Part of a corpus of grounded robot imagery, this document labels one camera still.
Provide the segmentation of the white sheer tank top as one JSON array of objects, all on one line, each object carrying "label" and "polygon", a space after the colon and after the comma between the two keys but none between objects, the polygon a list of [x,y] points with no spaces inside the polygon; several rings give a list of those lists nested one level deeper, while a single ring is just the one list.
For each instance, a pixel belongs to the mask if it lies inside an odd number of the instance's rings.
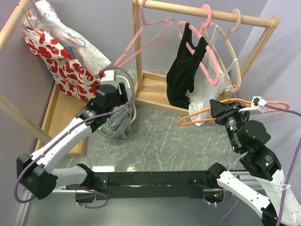
[{"label": "white sheer tank top", "polygon": [[[207,68],[211,77],[215,77],[215,69],[211,59],[206,53],[202,59],[203,64]],[[227,81],[224,78],[223,71],[219,65],[220,81],[216,86],[211,86],[207,81],[204,73],[201,69],[197,69],[194,77],[194,91],[190,94],[190,104],[189,104],[189,115],[190,119],[196,126],[201,126],[205,123],[205,119],[209,119],[210,113],[203,112],[201,114],[196,114],[201,110],[205,110],[210,107],[210,99],[217,99],[218,96],[224,92],[225,88],[228,87]],[[230,78],[232,83],[236,82],[236,73],[234,68],[230,71]]]}]

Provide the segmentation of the pink plastic hanger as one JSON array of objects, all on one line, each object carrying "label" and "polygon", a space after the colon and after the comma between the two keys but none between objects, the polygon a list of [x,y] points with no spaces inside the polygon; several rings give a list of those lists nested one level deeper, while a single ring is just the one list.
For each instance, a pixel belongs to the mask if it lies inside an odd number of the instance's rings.
[{"label": "pink plastic hanger", "polygon": [[215,77],[214,79],[212,79],[210,73],[208,72],[207,68],[205,67],[205,65],[203,64],[203,61],[200,60],[198,63],[198,66],[201,68],[202,72],[204,73],[207,81],[209,82],[209,84],[211,86],[216,86],[219,81],[220,81],[220,72],[219,72],[219,65],[217,63],[217,60],[214,56],[213,51],[211,50],[211,48],[209,47],[207,41],[205,40],[205,38],[202,35],[202,32],[205,28],[207,28],[211,21],[212,21],[212,10],[210,8],[210,6],[208,4],[204,4],[202,5],[201,9],[204,9],[207,13],[207,19],[205,22],[202,22],[200,25],[199,29],[196,29],[193,25],[189,24],[188,25],[188,31],[194,33],[199,40],[202,42],[202,49],[204,50],[204,54],[208,54],[209,58],[211,59],[211,62],[213,63],[214,69],[215,69]]}]

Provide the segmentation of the black tank top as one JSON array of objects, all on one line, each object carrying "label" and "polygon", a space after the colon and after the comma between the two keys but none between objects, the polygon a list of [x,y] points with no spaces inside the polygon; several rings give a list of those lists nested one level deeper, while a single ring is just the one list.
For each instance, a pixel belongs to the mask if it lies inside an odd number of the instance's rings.
[{"label": "black tank top", "polygon": [[168,101],[170,105],[183,109],[189,108],[190,98],[186,93],[194,91],[194,76],[199,68],[199,61],[205,55],[201,41],[193,46],[192,32],[187,30],[188,25],[186,23],[176,59],[166,75]]}]

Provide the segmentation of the beige wooden hanger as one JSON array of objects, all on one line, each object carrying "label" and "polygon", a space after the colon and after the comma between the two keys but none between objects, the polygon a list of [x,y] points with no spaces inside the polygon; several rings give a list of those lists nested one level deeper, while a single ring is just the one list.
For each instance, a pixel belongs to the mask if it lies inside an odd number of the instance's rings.
[{"label": "beige wooden hanger", "polygon": [[[237,92],[241,87],[241,81],[242,81],[238,58],[237,58],[235,50],[230,42],[230,36],[233,33],[235,33],[241,25],[241,12],[239,9],[235,8],[232,10],[232,13],[234,13],[236,16],[236,24],[229,28],[227,34],[222,30],[222,28],[219,25],[217,25],[213,22],[211,22],[210,25],[207,28],[205,28],[205,31],[204,31],[204,35],[209,43],[209,47],[214,52],[214,54],[219,62],[220,68],[223,71],[224,78],[227,81],[228,87],[225,88],[225,90],[224,90],[225,94],[229,94],[230,92],[232,92],[232,93]],[[225,42],[225,44],[230,52],[230,56],[232,58],[232,62],[227,68],[225,67],[224,62],[215,47],[215,40],[217,37],[216,33],[219,33],[220,36],[222,37],[223,41]],[[234,68],[235,73],[236,73],[236,82],[234,84],[232,83],[231,78],[230,78],[230,71],[232,68]]]}]

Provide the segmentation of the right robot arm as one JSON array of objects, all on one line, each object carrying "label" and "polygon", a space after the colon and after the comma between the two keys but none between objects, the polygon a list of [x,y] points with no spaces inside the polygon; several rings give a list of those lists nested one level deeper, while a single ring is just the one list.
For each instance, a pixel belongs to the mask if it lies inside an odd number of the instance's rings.
[{"label": "right robot arm", "polygon": [[300,144],[297,145],[287,175],[276,154],[266,147],[271,136],[263,123],[250,120],[251,113],[265,113],[266,108],[291,113],[288,108],[278,108],[275,102],[253,97],[250,106],[238,101],[223,103],[210,100],[211,117],[216,124],[225,127],[232,150],[241,154],[239,160],[246,171],[254,177],[265,191],[258,193],[219,163],[206,171],[206,182],[210,187],[220,186],[254,210],[265,226],[299,226],[301,205],[296,200],[289,178],[291,176]]}]

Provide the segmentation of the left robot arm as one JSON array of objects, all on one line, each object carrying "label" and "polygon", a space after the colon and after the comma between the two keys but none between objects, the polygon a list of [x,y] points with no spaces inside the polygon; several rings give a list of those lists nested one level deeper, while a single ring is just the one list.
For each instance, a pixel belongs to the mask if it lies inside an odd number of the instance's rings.
[{"label": "left robot arm", "polygon": [[94,172],[84,164],[57,169],[59,161],[80,141],[94,133],[107,118],[126,107],[135,96],[127,95],[124,83],[99,85],[96,96],[87,102],[70,124],[55,138],[30,156],[16,160],[17,184],[22,184],[34,197],[44,199],[57,187],[78,185],[89,189],[95,182]]}]

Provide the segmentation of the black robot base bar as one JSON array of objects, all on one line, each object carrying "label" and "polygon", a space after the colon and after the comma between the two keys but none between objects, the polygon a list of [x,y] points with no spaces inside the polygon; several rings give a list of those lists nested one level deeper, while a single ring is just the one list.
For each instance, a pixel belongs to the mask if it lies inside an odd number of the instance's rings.
[{"label": "black robot base bar", "polygon": [[164,198],[204,197],[204,191],[218,190],[217,173],[197,171],[145,171],[145,172],[95,172],[92,179],[83,185],[68,185],[67,190],[94,190],[109,199],[118,198]]}]

